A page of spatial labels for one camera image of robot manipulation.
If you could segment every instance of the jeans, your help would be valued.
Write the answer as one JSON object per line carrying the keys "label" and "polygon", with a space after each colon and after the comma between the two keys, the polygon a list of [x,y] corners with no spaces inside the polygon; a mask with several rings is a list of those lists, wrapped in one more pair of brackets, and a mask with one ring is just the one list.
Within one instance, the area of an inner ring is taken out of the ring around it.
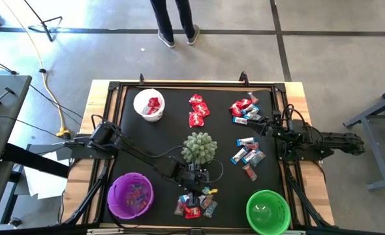
{"label": "jeans", "polygon": [[[193,17],[191,16],[191,8],[188,0],[175,0],[178,7],[181,25],[187,38],[194,37],[195,30],[193,25]],[[155,11],[156,21],[158,22],[159,31],[164,35],[165,39],[173,42],[174,32],[172,31],[171,21],[169,20],[168,11],[166,9],[166,0],[151,0],[153,10]]]}

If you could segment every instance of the yellow cable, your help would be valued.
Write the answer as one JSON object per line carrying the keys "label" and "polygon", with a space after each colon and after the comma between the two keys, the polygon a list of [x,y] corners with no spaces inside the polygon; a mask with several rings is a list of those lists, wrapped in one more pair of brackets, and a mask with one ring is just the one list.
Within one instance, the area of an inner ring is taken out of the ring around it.
{"label": "yellow cable", "polygon": [[[15,19],[18,21],[18,23],[21,25],[21,27],[24,29],[25,33],[27,34],[27,36],[29,37],[30,41],[31,41],[31,44],[33,45],[33,47],[35,48],[36,50],[36,53],[37,53],[37,57],[38,57],[38,63],[40,65],[40,69],[43,69],[43,62],[42,62],[42,58],[40,56],[40,53],[39,53],[39,50],[37,49],[36,47],[36,44],[35,42],[33,41],[33,39],[31,38],[29,32],[27,31],[27,29],[23,26],[23,24],[21,23],[21,21],[18,19],[18,17],[15,15],[15,13],[11,10],[11,8],[9,7],[9,5],[4,1],[4,4],[7,6],[7,8],[9,9],[9,11],[11,12],[11,14],[15,17]],[[46,90],[48,91],[50,97],[55,101],[56,104],[59,104],[58,101],[56,100],[54,94],[50,91],[49,87],[48,87],[48,84],[46,82],[46,77],[44,75],[43,72],[41,72],[42,74],[42,78],[43,78],[43,85],[44,85],[44,88],[46,88]],[[59,105],[57,105],[57,110],[59,112],[59,117],[61,119],[61,128],[59,130],[58,133],[56,133],[57,136],[62,136],[64,133],[69,133],[69,131],[66,129],[65,127],[65,123],[63,121],[63,116],[62,116],[62,109]]]}

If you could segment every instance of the green basket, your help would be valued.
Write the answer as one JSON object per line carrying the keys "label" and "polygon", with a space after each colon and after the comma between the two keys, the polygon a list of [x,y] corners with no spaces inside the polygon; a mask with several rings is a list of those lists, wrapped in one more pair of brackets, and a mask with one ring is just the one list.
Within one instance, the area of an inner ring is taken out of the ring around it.
{"label": "green basket", "polygon": [[290,214],[285,199],[270,190],[258,191],[247,201],[247,220],[253,230],[262,235],[284,233],[290,226]]}

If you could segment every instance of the green plant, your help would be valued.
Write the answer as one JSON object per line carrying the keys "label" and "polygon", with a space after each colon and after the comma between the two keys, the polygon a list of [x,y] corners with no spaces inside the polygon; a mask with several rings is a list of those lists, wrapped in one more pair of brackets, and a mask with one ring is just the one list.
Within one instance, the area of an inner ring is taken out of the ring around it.
{"label": "green plant", "polygon": [[[205,163],[214,159],[216,154],[217,142],[211,139],[211,136],[208,133],[192,133],[187,137],[187,140],[184,141],[184,145],[190,147],[194,152],[196,163]],[[193,161],[193,155],[191,151],[187,148],[183,148],[181,152],[184,155],[184,159],[187,163]]]}

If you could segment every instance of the purple basket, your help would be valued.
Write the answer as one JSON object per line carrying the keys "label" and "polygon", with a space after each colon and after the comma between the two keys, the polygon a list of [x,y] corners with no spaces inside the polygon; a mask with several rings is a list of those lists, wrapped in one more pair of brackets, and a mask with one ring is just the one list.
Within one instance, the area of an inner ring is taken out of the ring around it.
{"label": "purple basket", "polygon": [[[132,185],[142,184],[146,188],[147,205],[145,208],[134,213],[133,210],[127,206],[126,195],[130,191]],[[115,180],[110,190],[108,191],[107,203],[110,211],[120,219],[133,219],[145,213],[153,202],[153,188],[151,182],[139,173],[128,173],[118,177]]]}

